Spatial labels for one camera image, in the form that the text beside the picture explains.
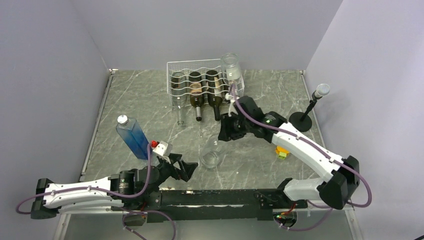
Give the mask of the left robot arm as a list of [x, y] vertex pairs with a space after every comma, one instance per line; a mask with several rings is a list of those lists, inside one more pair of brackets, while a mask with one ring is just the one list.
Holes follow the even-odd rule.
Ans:
[[199, 166], [197, 162], [185, 162], [177, 153], [171, 153], [169, 161], [162, 157], [157, 159], [157, 166], [123, 170], [94, 181], [59, 184], [41, 178], [36, 185], [30, 217], [33, 220], [51, 219], [61, 212], [100, 206], [137, 210], [168, 178], [188, 182]]

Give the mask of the dark wine bottle front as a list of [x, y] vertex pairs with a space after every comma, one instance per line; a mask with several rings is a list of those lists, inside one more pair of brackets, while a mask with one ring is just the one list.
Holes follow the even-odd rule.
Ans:
[[195, 109], [195, 119], [200, 122], [202, 120], [201, 106], [204, 104], [203, 84], [201, 74], [193, 71], [189, 74], [190, 81], [190, 104]]

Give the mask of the colourful small blocks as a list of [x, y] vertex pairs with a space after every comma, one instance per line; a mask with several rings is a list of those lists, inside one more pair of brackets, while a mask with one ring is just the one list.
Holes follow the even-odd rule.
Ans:
[[286, 159], [290, 152], [281, 146], [277, 146], [275, 149], [276, 155], [279, 159]]

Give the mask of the blue square glass bottle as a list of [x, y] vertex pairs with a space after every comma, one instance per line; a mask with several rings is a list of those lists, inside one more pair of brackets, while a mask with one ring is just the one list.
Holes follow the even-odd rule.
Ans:
[[149, 141], [135, 118], [127, 115], [117, 117], [116, 131], [137, 159], [147, 160], [152, 152]]

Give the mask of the clear glass bottle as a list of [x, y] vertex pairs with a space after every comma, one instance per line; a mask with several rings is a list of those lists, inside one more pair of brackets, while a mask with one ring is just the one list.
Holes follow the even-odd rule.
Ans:
[[171, 77], [171, 94], [174, 109], [177, 115], [177, 124], [185, 128], [186, 112], [184, 107], [187, 103], [187, 77], [183, 72], [174, 72]]

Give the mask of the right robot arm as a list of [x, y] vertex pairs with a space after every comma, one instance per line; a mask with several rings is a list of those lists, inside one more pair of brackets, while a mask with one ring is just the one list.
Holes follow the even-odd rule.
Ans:
[[225, 99], [230, 104], [228, 113], [221, 115], [220, 141], [235, 141], [253, 134], [288, 150], [318, 174], [313, 179], [284, 180], [280, 185], [282, 190], [276, 193], [279, 206], [288, 208], [298, 200], [319, 200], [330, 208], [341, 210], [349, 204], [360, 183], [356, 158], [342, 157], [325, 149], [274, 111], [263, 113], [251, 97], [233, 97], [226, 93]]

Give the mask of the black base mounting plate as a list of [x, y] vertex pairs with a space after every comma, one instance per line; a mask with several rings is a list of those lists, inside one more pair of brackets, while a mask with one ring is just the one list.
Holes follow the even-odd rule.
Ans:
[[290, 200], [279, 189], [159, 190], [124, 199], [130, 211], [156, 210], [174, 221], [256, 219], [271, 221], [286, 210], [306, 209], [305, 200]]

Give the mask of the clear bottle silver cap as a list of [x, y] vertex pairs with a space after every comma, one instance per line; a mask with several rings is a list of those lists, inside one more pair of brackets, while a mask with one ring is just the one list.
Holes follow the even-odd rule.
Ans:
[[228, 83], [240, 84], [242, 81], [242, 72], [239, 57], [235, 53], [226, 53], [221, 57], [222, 71], [225, 73]]
[[218, 136], [211, 135], [200, 152], [199, 160], [207, 169], [216, 168], [225, 158], [224, 144]]

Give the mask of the clear bottle silver cap front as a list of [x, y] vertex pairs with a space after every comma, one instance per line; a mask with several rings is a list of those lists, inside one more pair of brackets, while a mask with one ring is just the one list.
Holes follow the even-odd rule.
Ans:
[[200, 152], [199, 160], [207, 169], [216, 168], [225, 158], [224, 144], [218, 136], [211, 135]]

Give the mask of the dark wine bottle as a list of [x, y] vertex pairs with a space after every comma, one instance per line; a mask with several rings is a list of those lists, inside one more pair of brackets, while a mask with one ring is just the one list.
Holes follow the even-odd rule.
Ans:
[[201, 106], [204, 104], [203, 84], [201, 74], [193, 71], [189, 74], [190, 81], [190, 104], [195, 109], [195, 119], [200, 122], [202, 120]]
[[219, 121], [221, 119], [220, 105], [223, 101], [219, 74], [216, 70], [209, 70], [205, 78], [208, 86], [207, 102], [213, 108], [214, 119]]

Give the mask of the microphone on black stand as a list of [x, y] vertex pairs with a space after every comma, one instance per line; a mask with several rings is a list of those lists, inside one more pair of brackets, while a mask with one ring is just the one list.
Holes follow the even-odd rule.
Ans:
[[304, 112], [294, 112], [289, 117], [289, 122], [300, 132], [304, 133], [311, 129], [312, 119], [309, 113], [313, 110], [318, 100], [330, 93], [330, 86], [326, 83], [321, 83], [316, 90], [311, 94], [311, 100]]

